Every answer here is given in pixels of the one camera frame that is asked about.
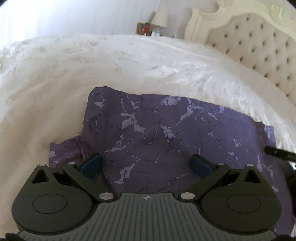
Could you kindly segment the purple patterned garment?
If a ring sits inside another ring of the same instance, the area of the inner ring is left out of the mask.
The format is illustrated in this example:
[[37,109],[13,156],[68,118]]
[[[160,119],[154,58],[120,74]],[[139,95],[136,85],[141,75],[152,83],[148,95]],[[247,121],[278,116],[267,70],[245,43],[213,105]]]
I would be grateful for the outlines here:
[[199,181],[190,158],[199,154],[232,168],[253,164],[278,196],[279,234],[295,224],[286,178],[290,164],[265,154],[275,145],[272,126],[232,109],[186,97],[135,95],[109,87],[93,89],[80,135],[50,144],[49,166],[104,158],[106,186],[116,194],[185,191]]

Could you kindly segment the white embroidered bedspread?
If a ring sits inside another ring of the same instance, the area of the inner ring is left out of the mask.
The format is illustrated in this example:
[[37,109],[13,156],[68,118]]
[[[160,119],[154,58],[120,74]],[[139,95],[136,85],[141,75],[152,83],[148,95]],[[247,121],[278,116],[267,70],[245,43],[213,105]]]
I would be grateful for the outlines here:
[[79,134],[87,97],[108,86],[185,96],[275,127],[295,150],[295,107],[261,74],[202,44],[139,35],[47,36],[1,50],[1,233],[15,232],[11,205],[49,144]]

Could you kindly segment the cream tufted headboard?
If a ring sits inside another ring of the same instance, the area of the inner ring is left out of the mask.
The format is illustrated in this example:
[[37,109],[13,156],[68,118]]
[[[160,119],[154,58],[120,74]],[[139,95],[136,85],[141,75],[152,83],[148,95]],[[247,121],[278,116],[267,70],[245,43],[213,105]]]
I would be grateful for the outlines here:
[[192,9],[184,39],[211,46],[273,83],[295,104],[295,7],[288,1],[217,1]]

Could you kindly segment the red books on nightstand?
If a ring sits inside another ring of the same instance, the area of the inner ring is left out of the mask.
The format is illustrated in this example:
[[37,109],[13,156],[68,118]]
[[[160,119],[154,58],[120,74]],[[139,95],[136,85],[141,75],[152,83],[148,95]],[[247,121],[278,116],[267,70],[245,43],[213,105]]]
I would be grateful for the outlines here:
[[151,24],[150,23],[137,23],[137,34],[143,36],[150,36],[151,35]]

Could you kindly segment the white bedside lamp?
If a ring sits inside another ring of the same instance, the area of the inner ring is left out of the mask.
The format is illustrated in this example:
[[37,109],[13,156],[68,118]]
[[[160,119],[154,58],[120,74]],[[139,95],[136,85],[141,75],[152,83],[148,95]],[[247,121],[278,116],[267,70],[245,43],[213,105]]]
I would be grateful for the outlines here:
[[161,32],[163,29],[167,28],[168,17],[169,17],[168,10],[165,8],[159,8],[156,11],[151,21],[153,30],[157,32]]

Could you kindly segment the white sheer curtain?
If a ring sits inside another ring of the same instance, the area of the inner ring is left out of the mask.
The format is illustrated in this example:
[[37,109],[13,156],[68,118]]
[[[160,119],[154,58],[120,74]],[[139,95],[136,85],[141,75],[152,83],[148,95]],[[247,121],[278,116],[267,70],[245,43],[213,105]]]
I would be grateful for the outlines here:
[[5,1],[1,44],[48,35],[133,34],[159,1]]

